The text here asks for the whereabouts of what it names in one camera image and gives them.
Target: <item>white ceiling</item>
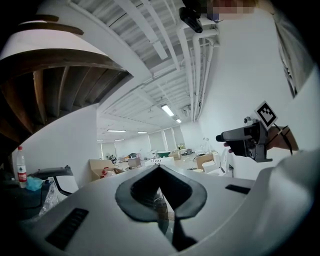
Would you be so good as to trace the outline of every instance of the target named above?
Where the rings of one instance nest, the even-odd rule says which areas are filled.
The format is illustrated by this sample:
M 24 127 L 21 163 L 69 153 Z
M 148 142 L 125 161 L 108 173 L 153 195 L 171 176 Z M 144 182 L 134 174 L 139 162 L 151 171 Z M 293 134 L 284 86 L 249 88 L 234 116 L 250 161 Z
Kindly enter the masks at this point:
M 87 10 L 119 35 L 153 73 L 153 79 L 125 93 L 101 112 L 97 117 L 97 140 L 114 142 L 114 140 L 129 139 L 138 136 L 138 131 L 152 133 L 176 126 L 178 124 L 176 119 L 181 119 L 182 122 L 191 121 L 190 115 L 186 116 L 182 111 L 182 108 L 190 105 L 191 101 L 182 49 L 176 33 L 177 23 L 180 22 L 178 11 L 184 6 L 182 0 L 149 1 L 173 45 L 181 67 L 180 71 L 176 70 L 168 45 L 141 0 L 131 0 L 131 2 L 142 13 L 166 50 L 168 58 L 164 60 L 161 60 L 142 29 L 116 3 L 117 0 L 72 0 L 72 2 Z M 166 4 L 173 13 L 174 19 Z M 192 41 L 193 34 L 190 28 L 185 29 L 188 41 Z M 167 75 L 166 79 L 159 79 L 165 74 L 170 75 Z M 161 109 L 164 104 L 170 107 L 175 116 L 170 117 Z M 126 130 L 127 132 L 113 133 L 107 132 L 108 129 Z

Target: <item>blue plastic bag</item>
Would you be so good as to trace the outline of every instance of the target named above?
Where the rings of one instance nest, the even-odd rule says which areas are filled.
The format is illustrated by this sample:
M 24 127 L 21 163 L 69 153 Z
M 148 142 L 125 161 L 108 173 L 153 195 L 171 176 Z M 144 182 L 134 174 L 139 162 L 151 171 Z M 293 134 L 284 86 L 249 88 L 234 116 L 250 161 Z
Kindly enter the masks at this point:
M 43 180 L 36 177 L 27 177 L 26 189 L 31 191 L 37 191 L 41 189 Z

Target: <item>wooden staircase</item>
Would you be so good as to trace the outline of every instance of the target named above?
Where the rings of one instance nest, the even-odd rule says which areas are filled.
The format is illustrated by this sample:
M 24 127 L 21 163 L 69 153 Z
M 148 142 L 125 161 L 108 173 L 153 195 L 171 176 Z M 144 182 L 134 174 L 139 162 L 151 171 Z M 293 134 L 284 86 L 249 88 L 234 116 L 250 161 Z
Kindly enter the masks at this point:
M 98 103 L 128 73 L 105 55 L 38 49 L 0 60 L 0 165 L 51 122 Z

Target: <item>ceiling light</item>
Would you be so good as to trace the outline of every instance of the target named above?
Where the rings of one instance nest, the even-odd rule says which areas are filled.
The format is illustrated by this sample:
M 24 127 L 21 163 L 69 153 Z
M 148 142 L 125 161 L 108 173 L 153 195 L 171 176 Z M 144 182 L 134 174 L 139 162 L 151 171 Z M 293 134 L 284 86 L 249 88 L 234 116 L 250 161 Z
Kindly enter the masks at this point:
M 125 133 L 126 131 L 125 130 L 107 130 L 107 132 L 110 132 L 110 133 Z
M 168 115 L 169 117 L 173 117 L 174 116 L 174 113 L 172 113 L 171 109 L 168 107 L 168 105 L 163 105 L 161 107 Z

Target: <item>plastic water bottle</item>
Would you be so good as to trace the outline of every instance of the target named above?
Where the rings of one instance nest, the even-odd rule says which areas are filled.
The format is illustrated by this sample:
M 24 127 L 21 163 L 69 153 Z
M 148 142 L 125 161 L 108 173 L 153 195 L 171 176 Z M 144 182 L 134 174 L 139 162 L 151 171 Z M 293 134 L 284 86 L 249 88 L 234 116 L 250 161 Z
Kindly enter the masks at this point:
M 22 151 L 22 146 L 18 146 L 16 165 L 18 168 L 18 179 L 19 179 L 20 187 L 24 189 L 27 186 L 27 170 L 26 170 L 26 164 L 25 164 L 25 156 Z

